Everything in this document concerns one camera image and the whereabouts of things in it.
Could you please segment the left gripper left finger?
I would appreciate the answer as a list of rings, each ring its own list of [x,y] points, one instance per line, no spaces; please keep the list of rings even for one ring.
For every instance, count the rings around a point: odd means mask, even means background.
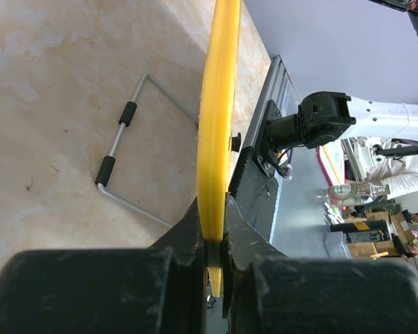
[[[0,333],[204,333],[196,203],[148,248],[27,250],[0,272]]]

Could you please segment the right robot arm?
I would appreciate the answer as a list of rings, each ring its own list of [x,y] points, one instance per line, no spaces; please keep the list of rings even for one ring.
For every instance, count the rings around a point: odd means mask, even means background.
[[[261,37],[300,98],[276,148],[359,136],[418,142],[418,1],[263,2]]]

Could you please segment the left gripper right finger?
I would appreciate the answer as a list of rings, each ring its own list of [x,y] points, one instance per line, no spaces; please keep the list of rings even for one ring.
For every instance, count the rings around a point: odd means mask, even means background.
[[[287,257],[231,196],[224,243],[230,333],[418,333],[418,273],[404,264]]]

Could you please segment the yellow framed whiteboard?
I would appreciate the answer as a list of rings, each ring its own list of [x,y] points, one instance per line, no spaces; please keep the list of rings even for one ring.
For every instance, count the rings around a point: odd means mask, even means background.
[[[137,98],[145,81],[150,80],[198,127],[196,202],[203,245],[206,248],[206,271],[215,297],[220,295],[222,285],[221,243],[224,238],[225,201],[229,187],[231,153],[236,140],[232,135],[231,117],[235,100],[241,12],[241,1],[215,3],[203,71],[199,114],[192,113],[152,74],[144,73],[134,95],[125,105],[110,153],[102,160],[95,179],[95,184],[102,194],[162,225],[170,226],[163,218],[107,190],[121,136],[133,119],[137,109]]]

